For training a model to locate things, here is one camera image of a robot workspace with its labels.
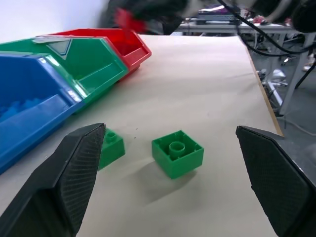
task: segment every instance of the white wall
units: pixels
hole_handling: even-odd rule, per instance
[[[108,0],[0,0],[0,42],[95,27]]]

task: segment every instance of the lego stud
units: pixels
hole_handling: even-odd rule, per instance
[[[180,158],[185,153],[186,146],[182,142],[172,142],[169,145],[169,154],[172,160]]]
[[[107,143],[111,143],[111,142],[114,142],[116,140],[117,136],[115,133],[113,132],[108,132],[106,135],[105,135],[105,140]]]

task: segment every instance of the blue storage bin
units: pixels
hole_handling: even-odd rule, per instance
[[[47,57],[0,52],[0,174],[84,105]]]

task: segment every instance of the label on bin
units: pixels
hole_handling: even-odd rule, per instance
[[[66,60],[72,43],[71,38],[61,37],[36,37],[34,43],[45,43],[52,51],[54,51],[62,59]]]

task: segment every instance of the green storage bin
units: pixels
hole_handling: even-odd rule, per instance
[[[48,53],[46,59],[90,104],[128,73],[103,39],[38,37],[0,44],[0,51]]]

